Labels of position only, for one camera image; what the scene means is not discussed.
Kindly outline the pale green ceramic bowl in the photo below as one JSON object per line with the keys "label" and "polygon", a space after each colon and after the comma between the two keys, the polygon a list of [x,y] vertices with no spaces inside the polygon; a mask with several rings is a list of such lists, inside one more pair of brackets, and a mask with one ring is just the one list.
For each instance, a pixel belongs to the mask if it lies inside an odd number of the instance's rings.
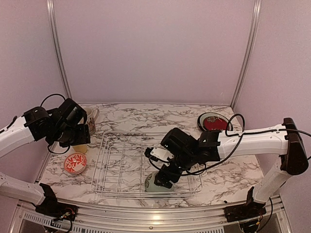
{"label": "pale green ceramic bowl", "polygon": [[155,184],[157,174],[158,174],[158,172],[154,171],[146,177],[146,179],[144,181],[145,192],[148,192],[148,193],[172,192],[173,186],[171,188],[166,188],[164,186],[160,186],[160,185]]}

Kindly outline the yellow ceramic cup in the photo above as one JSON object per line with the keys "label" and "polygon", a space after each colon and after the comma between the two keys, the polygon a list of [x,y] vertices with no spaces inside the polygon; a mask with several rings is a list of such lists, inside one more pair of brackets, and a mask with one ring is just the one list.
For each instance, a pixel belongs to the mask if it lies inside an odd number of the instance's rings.
{"label": "yellow ceramic cup", "polygon": [[83,153],[83,154],[87,153],[87,144],[72,146],[72,148],[75,152]]}

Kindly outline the tall shell patterned mug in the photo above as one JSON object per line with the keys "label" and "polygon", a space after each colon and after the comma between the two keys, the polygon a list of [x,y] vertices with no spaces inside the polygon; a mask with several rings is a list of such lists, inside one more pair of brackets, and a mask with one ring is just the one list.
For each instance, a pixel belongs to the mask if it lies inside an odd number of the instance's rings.
{"label": "tall shell patterned mug", "polygon": [[90,135],[94,134],[96,132],[96,120],[99,116],[99,109],[98,108],[88,108],[84,107],[84,110],[87,114],[87,125],[89,128]]}

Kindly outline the white red patterned teacup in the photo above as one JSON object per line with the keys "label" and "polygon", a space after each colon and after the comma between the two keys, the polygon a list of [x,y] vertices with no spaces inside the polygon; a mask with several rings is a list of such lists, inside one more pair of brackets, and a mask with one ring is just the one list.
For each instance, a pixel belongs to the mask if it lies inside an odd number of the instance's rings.
{"label": "white red patterned teacup", "polygon": [[64,169],[72,175],[81,174],[87,165],[87,158],[84,154],[75,152],[68,155],[64,160]]}

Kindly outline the black rimmed large plate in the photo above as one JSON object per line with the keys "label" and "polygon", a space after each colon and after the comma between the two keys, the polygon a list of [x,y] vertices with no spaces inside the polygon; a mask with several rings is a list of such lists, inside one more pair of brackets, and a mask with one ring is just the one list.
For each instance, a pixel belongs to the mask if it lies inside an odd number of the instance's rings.
{"label": "black rimmed large plate", "polygon": [[218,114],[218,113],[214,113],[214,112],[207,112],[207,113],[203,113],[201,114],[198,119],[197,119],[197,127],[202,130],[202,131],[207,131],[204,129],[203,127],[203,120],[208,117],[208,116],[217,116],[217,117],[222,117],[224,119],[227,120],[227,123],[229,122],[229,119],[226,118],[225,116],[221,115],[221,114]]}

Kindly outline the red floral small plate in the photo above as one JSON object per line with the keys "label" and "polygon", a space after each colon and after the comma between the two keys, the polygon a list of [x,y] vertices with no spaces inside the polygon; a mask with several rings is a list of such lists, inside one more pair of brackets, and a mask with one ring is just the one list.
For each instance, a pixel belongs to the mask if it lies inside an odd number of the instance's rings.
{"label": "red floral small plate", "polygon": [[220,116],[208,116],[203,120],[203,127],[207,131],[225,130],[227,127],[227,120]]}

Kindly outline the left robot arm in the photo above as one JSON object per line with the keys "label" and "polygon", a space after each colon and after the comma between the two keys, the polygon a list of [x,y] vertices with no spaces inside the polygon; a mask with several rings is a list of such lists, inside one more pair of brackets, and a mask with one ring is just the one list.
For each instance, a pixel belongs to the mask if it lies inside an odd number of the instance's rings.
{"label": "left robot arm", "polygon": [[[42,105],[15,116],[0,131],[0,155],[32,142],[44,139],[48,147],[55,142],[69,150],[72,146],[90,143],[87,112],[74,100],[65,98],[63,103],[46,110]],[[61,212],[61,204],[49,185],[29,183],[1,173],[0,193],[3,196],[24,200],[43,209],[51,216]]]}

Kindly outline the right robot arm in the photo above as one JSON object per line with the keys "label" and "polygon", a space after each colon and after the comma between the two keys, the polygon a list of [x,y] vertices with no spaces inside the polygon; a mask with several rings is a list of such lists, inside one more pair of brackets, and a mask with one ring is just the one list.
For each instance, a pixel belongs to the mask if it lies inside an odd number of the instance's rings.
{"label": "right robot arm", "polygon": [[181,176],[196,165],[213,162],[213,167],[234,156],[277,154],[279,159],[256,186],[248,191],[247,202],[241,206],[244,217],[252,217],[266,201],[295,175],[309,167],[301,134],[292,118],[282,124],[257,130],[213,130],[202,132],[198,139],[179,128],[171,129],[160,142],[162,148],[150,152],[164,164],[154,175],[153,186],[170,190]]}

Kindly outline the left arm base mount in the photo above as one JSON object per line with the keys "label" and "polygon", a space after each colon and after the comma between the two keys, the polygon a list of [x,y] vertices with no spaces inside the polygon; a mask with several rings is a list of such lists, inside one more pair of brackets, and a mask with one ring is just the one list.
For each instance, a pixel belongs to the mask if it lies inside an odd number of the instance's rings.
{"label": "left arm base mount", "polygon": [[76,205],[59,202],[49,185],[40,183],[39,186],[43,189],[44,199],[40,204],[35,205],[38,213],[54,217],[56,221],[64,218],[75,220],[78,210]]}

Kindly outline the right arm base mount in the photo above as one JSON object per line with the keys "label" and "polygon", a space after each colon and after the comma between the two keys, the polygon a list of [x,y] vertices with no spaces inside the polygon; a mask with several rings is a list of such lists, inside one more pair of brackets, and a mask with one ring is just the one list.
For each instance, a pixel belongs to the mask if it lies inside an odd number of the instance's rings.
{"label": "right arm base mount", "polygon": [[254,187],[251,187],[247,193],[246,203],[224,208],[227,222],[245,220],[266,214],[265,203],[254,201],[253,191]]}

